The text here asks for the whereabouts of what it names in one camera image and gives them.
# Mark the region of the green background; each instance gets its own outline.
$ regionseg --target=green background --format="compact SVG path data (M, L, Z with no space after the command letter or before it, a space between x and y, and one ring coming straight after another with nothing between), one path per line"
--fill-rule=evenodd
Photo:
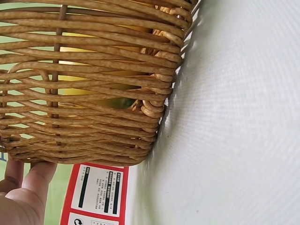
M0 4L0 10L16 7L35 7L41 6L41 4L35 3L9 3L9 4ZM7 23L0 23L0 26L7 26ZM0 43L18 41L18 39L2 37L0 36ZM8 53L6 51L0 50L0 54ZM0 65L0 69L9 70L13 64L9 65ZM0 160L0 179L3 179L4 171L6 167L6 162ZM29 165L25 166L25 173L27 173ZM53 178L52 183L49 187L48 201L46 206L46 215L45 215L45 225L58 225L60 223L60 215L63 207L66 190L68 187L68 182L72 170L72 165L58 165L57 172Z

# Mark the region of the white surface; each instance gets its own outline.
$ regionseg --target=white surface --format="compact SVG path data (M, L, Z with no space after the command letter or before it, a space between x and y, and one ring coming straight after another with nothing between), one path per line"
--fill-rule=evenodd
M207 0L133 225L300 224L300 1Z

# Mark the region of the label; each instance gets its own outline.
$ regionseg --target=label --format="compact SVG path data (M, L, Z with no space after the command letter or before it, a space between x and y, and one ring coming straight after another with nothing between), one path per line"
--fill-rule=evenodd
M61 225L124 225L128 167L74 165Z
M70 213L68 225L119 225L119 222Z

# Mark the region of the finger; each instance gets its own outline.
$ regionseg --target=finger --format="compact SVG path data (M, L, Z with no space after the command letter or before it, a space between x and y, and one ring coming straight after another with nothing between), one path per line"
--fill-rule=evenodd
M46 205L49 183L51 182L57 164L42 162L36 163L24 178L22 188L33 192Z
M0 181L0 192L8 193L13 189L20 188L23 181L24 163L9 159L6 164L4 180Z

